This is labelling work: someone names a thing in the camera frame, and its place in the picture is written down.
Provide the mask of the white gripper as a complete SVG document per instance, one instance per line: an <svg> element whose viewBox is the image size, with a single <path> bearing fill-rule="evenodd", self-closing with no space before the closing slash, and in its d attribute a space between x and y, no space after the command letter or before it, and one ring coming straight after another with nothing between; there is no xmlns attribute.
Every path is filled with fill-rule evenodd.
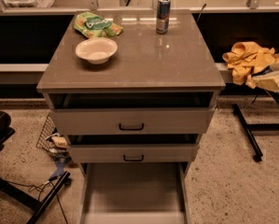
<svg viewBox="0 0 279 224"><path fill-rule="evenodd" d="M279 63L271 64L270 69L273 72L254 76L252 80L258 88L266 91L279 92Z"/></svg>

